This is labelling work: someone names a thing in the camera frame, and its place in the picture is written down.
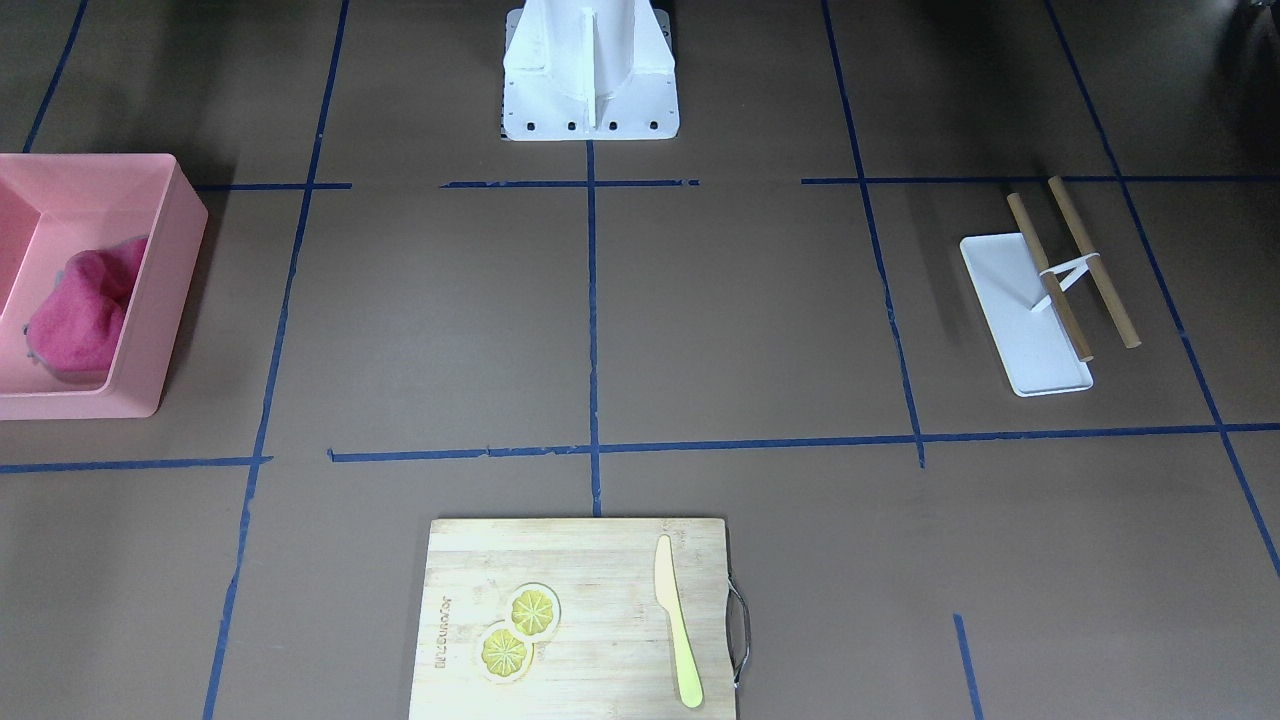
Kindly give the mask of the white pillar mount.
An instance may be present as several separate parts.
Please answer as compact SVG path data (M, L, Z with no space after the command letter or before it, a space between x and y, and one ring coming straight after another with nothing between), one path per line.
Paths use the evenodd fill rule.
M506 15L500 133L516 142L678 135L667 1L526 1Z

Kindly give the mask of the yellow plastic knife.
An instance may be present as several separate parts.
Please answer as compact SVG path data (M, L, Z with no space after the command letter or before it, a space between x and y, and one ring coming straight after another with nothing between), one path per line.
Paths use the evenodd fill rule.
M672 644L680 701L686 708L699 708L704 702L704 689L684 620L684 609L675 571L675 556L668 536L659 536L657 538L653 575L657 602L668 618L669 642Z

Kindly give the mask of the pink cloth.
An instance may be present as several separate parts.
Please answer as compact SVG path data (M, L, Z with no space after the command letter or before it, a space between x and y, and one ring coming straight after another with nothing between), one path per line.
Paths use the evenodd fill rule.
M60 375L109 372L148 238L70 258L26 325L29 356Z

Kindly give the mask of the wooden rack rod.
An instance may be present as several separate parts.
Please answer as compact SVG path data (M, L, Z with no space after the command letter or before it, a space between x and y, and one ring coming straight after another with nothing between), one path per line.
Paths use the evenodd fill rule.
M1065 220L1070 236L1076 243L1080 256L1085 260L1085 266L1088 273L1094 282L1102 302L1111 316L1114 325L1119 333L1120 341L1125 348L1137 348L1142 345L1142 340L1134 327L1134 323L1128 313L1124 301L1116 290L1116 286L1110 277L1110 273L1100 255L1098 249L1091 237L1089 231L1083 222L1082 214L1076 209L1075 202L1068 190L1068 184L1061 176L1051 176L1048 179L1050 191L1053 195L1055 202Z
M1006 201L1014 220L1018 224L1018 229L1024 237L1032 261L1037 269L1039 282L1046 292L1046 297L1048 299L1052 309L1057 313L1059 322L1071 345L1076 360L1080 363L1092 361L1094 355L1085 340L1078 319L1075 318L1074 311L1070 309L1065 291L1061 288L1057 275L1050 269L1048 256L1020 193L1009 193L1006 196Z

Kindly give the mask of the pink plastic bin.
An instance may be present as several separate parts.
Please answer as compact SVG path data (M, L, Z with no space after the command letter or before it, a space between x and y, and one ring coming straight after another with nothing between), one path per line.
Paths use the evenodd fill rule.
M1 418L156 413L209 213L170 154L1 156Z

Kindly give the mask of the bamboo cutting board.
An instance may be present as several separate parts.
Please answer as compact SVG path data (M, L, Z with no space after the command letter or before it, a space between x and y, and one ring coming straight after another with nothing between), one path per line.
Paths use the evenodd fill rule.
M668 536L684 620L704 689L678 697L666 611L654 592L657 538ZM511 593L559 596L556 634L526 676L485 679L486 628ZM730 651L728 533L718 518L438 519L425 557L411 719L735 719L740 664Z

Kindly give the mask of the lemon slice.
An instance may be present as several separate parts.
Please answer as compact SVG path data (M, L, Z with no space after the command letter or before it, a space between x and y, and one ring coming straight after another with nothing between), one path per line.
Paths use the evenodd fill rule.
M511 633L527 643L549 641L563 618L559 596L543 583L518 585L507 603L507 623Z
M535 644L508 623L495 623L477 641L476 659L485 679L509 684L526 676L535 659Z

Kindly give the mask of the white rack tray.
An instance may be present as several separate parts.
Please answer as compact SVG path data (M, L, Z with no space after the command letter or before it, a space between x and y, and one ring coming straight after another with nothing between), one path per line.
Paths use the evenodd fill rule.
M1021 233L960 241L972 284L1012 392L1019 397L1093 387Z

